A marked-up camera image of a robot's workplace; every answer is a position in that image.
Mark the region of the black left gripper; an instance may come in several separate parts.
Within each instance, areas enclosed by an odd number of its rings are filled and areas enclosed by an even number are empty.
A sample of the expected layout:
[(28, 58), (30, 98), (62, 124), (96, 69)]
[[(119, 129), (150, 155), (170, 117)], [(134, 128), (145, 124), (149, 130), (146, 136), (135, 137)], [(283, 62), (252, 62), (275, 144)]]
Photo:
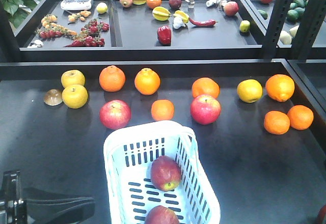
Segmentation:
[(1, 184), (1, 223), (81, 223), (92, 217), (92, 197), (25, 188), (22, 197), (20, 171), (7, 171)]

